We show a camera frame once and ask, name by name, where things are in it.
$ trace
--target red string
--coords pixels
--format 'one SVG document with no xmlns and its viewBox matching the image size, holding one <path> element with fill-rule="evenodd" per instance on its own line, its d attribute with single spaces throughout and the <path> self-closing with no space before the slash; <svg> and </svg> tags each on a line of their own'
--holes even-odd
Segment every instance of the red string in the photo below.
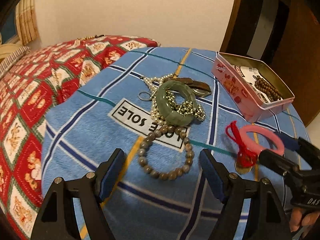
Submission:
<svg viewBox="0 0 320 240">
<path fill-rule="evenodd" d="M 242 138 L 239 133 L 239 129 L 236 125 L 237 121 L 232 121 L 226 127 L 226 134 L 239 146 L 237 162 L 244 168 L 249 168 L 257 162 L 258 155 L 255 152 L 252 152 L 247 148 L 247 146 L 242 141 Z M 229 134 L 229 128 L 231 129 L 234 137 L 231 137 Z"/>
</svg>

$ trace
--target blue gripper pad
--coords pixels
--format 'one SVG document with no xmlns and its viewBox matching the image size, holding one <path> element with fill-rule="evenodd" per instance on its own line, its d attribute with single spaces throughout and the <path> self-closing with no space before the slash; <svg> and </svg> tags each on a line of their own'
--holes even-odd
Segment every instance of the blue gripper pad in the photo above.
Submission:
<svg viewBox="0 0 320 240">
<path fill-rule="evenodd" d="M 221 203 L 225 203 L 227 197 L 224 194 L 223 181 L 204 150 L 200 152 L 199 161 L 213 195 L 219 199 Z"/>
<path fill-rule="evenodd" d="M 274 134 L 282 140 L 284 147 L 288 150 L 291 150 L 293 152 L 299 150 L 300 145 L 297 139 L 286 135 L 285 133 L 274 132 Z"/>
<path fill-rule="evenodd" d="M 101 202 L 103 202 L 107 197 L 110 196 L 113 186 L 116 183 L 116 180 L 126 159 L 126 155 L 121 149 L 116 149 L 113 154 L 116 154 L 116 157 L 113 161 L 113 155 L 109 158 L 108 162 L 112 161 L 112 163 L 110 164 L 107 173 L 101 181 L 101 189 L 99 194 L 99 199 Z"/>
</svg>

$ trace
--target pink bangle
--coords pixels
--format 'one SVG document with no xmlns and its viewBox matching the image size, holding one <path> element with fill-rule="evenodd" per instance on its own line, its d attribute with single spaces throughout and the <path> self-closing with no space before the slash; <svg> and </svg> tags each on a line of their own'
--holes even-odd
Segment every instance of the pink bangle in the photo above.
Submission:
<svg viewBox="0 0 320 240">
<path fill-rule="evenodd" d="M 257 144 L 255 141 L 253 141 L 248 135 L 247 132 L 256 132 L 261 135 L 264 135 L 265 137 L 269 138 L 273 144 L 277 147 L 277 149 L 270 149 L 271 151 L 279 154 L 282 156 L 284 154 L 284 145 L 281 139 L 276 136 L 273 132 L 271 132 L 268 129 L 262 128 L 257 125 L 245 125 L 244 127 L 239 129 L 240 136 L 242 138 L 242 141 L 247 146 L 247 148 L 253 152 L 255 152 L 257 155 L 260 154 L 263 150 L 266 148 Z"/>
</svg>

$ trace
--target human hand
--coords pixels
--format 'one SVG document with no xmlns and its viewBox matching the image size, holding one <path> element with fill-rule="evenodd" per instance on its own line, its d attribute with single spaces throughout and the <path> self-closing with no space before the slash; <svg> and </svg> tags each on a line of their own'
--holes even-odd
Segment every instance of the human hand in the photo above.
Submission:
<svg viewBox="0 0 320 240">
<path fill-rule="evenodd" d="M 313 224 L 317 221 L 320 211 L 315 211 L 313 213 L 310 213 L 306 215 L 303 219 L 303 213 L 305 212 L 302 208 L 293 208 L 290 218 L 290 230 L 291 232 L 297 231 L 300 226 L 308 226 L 305 231 L 302 233 L 302 237 L 305 237 L 306 234 L 311 230 Z"/>
</svg>

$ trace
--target yellow stripe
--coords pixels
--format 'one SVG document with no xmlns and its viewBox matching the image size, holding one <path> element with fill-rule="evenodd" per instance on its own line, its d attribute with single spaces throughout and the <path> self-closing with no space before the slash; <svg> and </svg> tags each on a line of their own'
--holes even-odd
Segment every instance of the yellow stripe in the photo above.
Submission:
<svg viewBox="0 0 320 240">
<path fill-rule="evenodd" d="M 184 63 L 185 63 L 187 57 L 188 57 L 189 54 L 191 53 L 191 50 L 192 50 L 191 48 L 188 49 L 187 53 L 184 55 L 183 59 L 180 61 L 180 64 L 184 64 Z M 182 66 L 179 65 L 178 68 L 177 68 L 177 70 L 176 70 L 176 72 L 175 72 L 176 76 L 179 75 L 179 73 L 180 73 L 180 71 L 181 71 L 181 68 L 182 68 Z"/>
<path fill-rule="evenodd" d="M 289 115 L 290 121 L 292 123 L 292 127 L 293 127 L 293 132 L 294 132 L 294 137 L 297 138 L 297 132 L 296 132 L 296 128 L 294 126 L 294 122 L 292 117 Z M 298 154 L 298 159 L 299 159 L 299 168 L 301 168 L 301 159 L 300 159 L 300 155 Z"/>
<path fill-rule="evenodd" d="M 257 133 L 254 132 L 253 137 L 254 137 L 254 140 L 256 141 L 256 143 L 259 144 L 259 139 L 258 139 Z M 254 180 L 255 181 L 259 180 L 259 164 L 257 164 L 257 163 L 254 165 Z"/>
<path fill-rule="evenodd" d="M 118 179 L 112 189 L 112 192 L 110 194 L 110 196 L 112 195 L 112 193 L 115 191 L 115 189 L 117 188 L 117 185 L 118 185 L 118 182 L 122 180 L 124 174 L 126 173 L 131 161 L 133 160 L 135 154 L 137 153 L 137 151 L 139 150 L 140 148 L 140 143 L 143 141 L 143 137 L 142 136 L 139 136 L 139 138 L 137 139 L 136 143 L 133 145 L 131 151 L 129 152 L 128 156 L 127 156 L 127 159 L 125 160 L 124 164 L 123 164 L 123 167 L 122 167 L 122 170 L 118 176 Z M 101 208 L 104 207 L 104 205 L 108 202 L 108 200 L 110 199 L 110 196 L 108 198 L 105 199 L 105 201 L 103 203 L 101 203 Z M 87 230 L 87 227 L 86 225 L 83 226 L 83 228 L 81 229 L 80 231 L 80 237 L 81 239 L 84 239 L 86 237 L 88 233 L 88 230 Z"/>
<path fill-rule="evenodd" d="M 180 65 L 178 66 L 178 68 L 177 68 L 177 70 L 176 70 L 176 72 L 175 72 L 176 76 L 179 75 L 179 73 L 180 73 L 180 71 L 181 71 L 181 68 L 182 68 L 181 64 L 184 64 L 184 63 L 185 63 L 185 61 L 186 61 L 187 57 L 189 56 L 191 50 L 192 50 L 192 49 L 190 48 L 190 49 L 187 51 L 187 53 L 184 55 L 183 59 L 180 61 Z M 117 185 L 118 185 L 118 182 L 121 181 L 121 179 L 123 178 L 123 176 L 124 176 L 124 174 L 126 173 L 126 171 L 127 171 L 128 167 L 129 167 L 131 161 L 133 160 L 135 154 L 136 154 L 137 151 L 139 150 L 139 148 L 140 148 L 140 143 L 141 143 L 142 141 L 143 141 L 143 137 L 142 137 L 142 136 L 139 136 L 138 139 L 137 139 L 137 141 L 136 141 L 136 143 L 133 145 L 131 151 L 129 152 L 129 154 L 128 154 L 128 156 L 127 156 L 127 159 L 126 159 L 126 161 L 125 161 L 125 163 L 124 163 L 124 165 L 123 165 L 123 167 L 122 167 L 122 170 L 121 170 L 121 172 L 120 172 L 120 174 L 119 174 L 118 180 L 116 181 L 116 183 L 115 183 L 115 185 L 114 185 L 114 187 L 113 187 L 113 189 L 112 189 L 112 192 L 111 192 L 110 196 L 109 196 L 108 198 L 106 198 L 103 203 L 101 203 L 101 208 L 103 208 L 104 205 L 108 202 L 108 200 L 109 200 L 109 198 L 111 197 L 112 193 L 115 191 L 115 189 L 116 189 L 116 187 L 117 187 Z M 88 234 L 88 230 L 87 230 L 86 225 L 84 225 L 83 228 L 82 228 L 81 231 L 80 231 L 80 237 L 81 237 L 81 239 L 84 239 L 87 234 Z"/>
</svg>

